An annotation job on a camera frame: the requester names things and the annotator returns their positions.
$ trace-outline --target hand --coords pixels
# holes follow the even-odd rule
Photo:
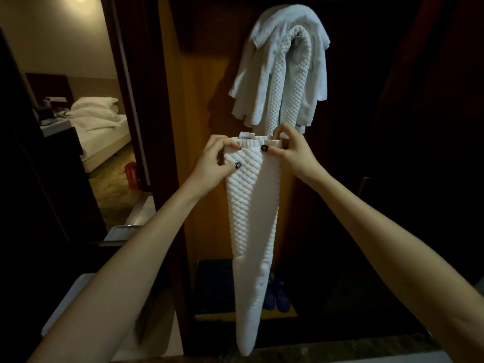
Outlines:
[[[240,145],[230,140],[225,135],[210,136],[207,145],[203,149],[202,155],[198,158],[197,164],[186,183],[191,184],[196,189],[199,197],[205,196],[218,183],[229,174],[240,168],[240,163],[217,164],[217,154],[229,146],[235,150],[240,149]]]
[[[274,130],[273,138],[275,140],[279,139],[281,133],[289,136],[288,140],[283,139],[283,145],[286,149],[263,145],[262,150],[273,157],[281,159],[282,164],[288,167],[294,176],[313,187],[321,174],[327,172],[314,157],[305,137],[297,132],[294,127],[287,122],[280,124]]]

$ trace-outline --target mattress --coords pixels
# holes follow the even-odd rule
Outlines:
[[[118,115],[119,127],[107,127],[90,131],[77,130],[77,136],[82,146],[82,161],[91,158],[112,143],[129,135],[128,120],[126,115]]]

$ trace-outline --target blue shoe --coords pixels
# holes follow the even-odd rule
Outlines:
[[[266,296],[264,298],[264,304],[262,305],[263,309],[268,311],[272,311],[275,309],[275,295],[273,292],[273,280],[269,276],[269,282],[267,283],[266,289]]]
[[[291,309],[291,302],[284,292],[284,282],[280,281],[277,277],[274,278],[274,292],[277,303],[277,309],[282,313],[287,313]]]

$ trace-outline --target red bag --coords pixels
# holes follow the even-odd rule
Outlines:
[[[129,188],[131,190],[139,190],[138,176],[136,175],[136,162],[126,164],[124,166],[124,173],[126,173]]]

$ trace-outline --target wooden headboard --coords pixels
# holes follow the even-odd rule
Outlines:
[[[28,83],[38,105],[44,106],[45,97],[65,97],[69,107],[81,97],[118,98],[119,113],[124,114],[123,97],[118,79],[74,77],[26,72]]]
[[[65,97],[69,107],[74,103],[74,96],[66,75],[26,72],[25,76],[39,106],[44,106],[45,97]]]

